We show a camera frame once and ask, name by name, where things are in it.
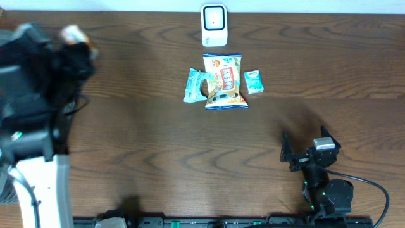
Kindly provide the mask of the grey plastic basket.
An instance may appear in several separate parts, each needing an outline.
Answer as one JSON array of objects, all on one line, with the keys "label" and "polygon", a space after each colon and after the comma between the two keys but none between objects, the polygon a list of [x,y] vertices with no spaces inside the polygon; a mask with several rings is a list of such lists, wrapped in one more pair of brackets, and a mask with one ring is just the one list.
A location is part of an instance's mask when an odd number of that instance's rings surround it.
[{"label": "grey plastic basket", "polygon": [[[11,40],[11,31],[1,30],[1,45]],[[18,204],[18,196],[13,187],[7,168],[1,166],[1,205]]]}]

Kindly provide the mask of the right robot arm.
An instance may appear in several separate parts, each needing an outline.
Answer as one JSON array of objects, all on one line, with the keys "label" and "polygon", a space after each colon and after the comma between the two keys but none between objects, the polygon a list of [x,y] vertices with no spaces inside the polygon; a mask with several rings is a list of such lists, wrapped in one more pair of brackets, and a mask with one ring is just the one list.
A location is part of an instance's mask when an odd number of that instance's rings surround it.
[{"label": "right robot arm", "polygon": [[343,179],[330,179],[327,167],[337,161],[341,145],[321,126],[321,137],[313,140],[304,154],[295,154],[286,133],[282,136],[280,161],[288,162],[291,172],[304,176],[303,195],[311,203],[313,212],[307,216],[310,224],[323,220],[343,219],[351,212],[354,187]]}]

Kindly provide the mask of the yellow snack bag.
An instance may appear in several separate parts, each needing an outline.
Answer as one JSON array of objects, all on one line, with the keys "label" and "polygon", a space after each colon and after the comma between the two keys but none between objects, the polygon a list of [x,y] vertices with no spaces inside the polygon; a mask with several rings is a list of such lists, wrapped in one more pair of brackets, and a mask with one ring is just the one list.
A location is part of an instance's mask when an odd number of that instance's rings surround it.
[{"label": "yellow snack bag", "polygon": [[204,53],[205,72],[208,78],[206,110],[248,109],[240,94],[240,65],[242,55]]}]

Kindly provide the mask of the light teal snack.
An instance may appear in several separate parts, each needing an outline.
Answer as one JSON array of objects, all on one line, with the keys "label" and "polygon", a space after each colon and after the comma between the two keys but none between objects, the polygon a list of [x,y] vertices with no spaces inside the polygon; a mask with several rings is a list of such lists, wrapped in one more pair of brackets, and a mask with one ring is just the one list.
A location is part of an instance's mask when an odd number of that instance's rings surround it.
[{"label": "light teal snack", "polygon": [[198,101],[206,101],[207,97],[202,94],[202,87],[204,81],[209,80],[211,77],[210,73],[190,68],[183,102],[196,103]]}]

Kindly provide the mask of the orange tissue pack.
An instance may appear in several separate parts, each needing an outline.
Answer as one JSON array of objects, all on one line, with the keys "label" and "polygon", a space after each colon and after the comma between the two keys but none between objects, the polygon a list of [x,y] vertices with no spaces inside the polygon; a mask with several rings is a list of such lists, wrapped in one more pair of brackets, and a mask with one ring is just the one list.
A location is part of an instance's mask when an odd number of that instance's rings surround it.
[{"label": "orange tissue pack", "polygon": [[96,46],[92,43],[89,37],[79,28],[78,25],[67,25],[65,26],[59,36],[64,44],[76,45],[84,43],[90,50],[90,59],[94,60],[99,54]]}]

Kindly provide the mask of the teal tissue pack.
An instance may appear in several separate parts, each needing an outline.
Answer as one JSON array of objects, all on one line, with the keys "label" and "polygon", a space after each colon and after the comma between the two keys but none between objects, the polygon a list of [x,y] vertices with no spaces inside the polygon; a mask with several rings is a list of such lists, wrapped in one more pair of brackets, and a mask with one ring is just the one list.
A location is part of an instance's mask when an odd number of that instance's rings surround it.
[{"label": "teal tissue pack", "polygon": [[259,70],[244,73],[248,94],[256,94],[264,91]]}]

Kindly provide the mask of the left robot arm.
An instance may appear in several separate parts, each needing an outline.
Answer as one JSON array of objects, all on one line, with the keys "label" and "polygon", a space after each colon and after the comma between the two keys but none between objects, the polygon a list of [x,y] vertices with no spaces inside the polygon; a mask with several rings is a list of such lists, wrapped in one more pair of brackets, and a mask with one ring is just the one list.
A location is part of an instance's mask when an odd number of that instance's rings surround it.
[{"label": "left robot arm", "polygon": [[1,203],[25,227],[73,227],[68,136],[89,103],[82,88],[97,50],[77,25],[61,46],[34,23],[1,32]]}]

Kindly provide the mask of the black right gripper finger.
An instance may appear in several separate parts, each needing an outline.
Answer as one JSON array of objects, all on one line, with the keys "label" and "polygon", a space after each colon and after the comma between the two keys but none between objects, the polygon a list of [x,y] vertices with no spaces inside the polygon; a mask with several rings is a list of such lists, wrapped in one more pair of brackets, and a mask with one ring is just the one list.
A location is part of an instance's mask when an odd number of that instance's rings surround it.
[{"label": "black right gripper finger", "polygon": [[292,153],[292,148],[290,146],[289,138],[287,133],[282,134],[282,147],[280,152],[280,162],[291,162],[294,158]]},{"label": "black right gripper finger", "polygon": [[340,143],[329,133],[329,131],[327,130],[327,128],[324,125],[322,125],[320,127],[320,130],[321,130],[322,137],[329,137],[333,141],[333,143],[335,144],[335,149],[341,148]]}]

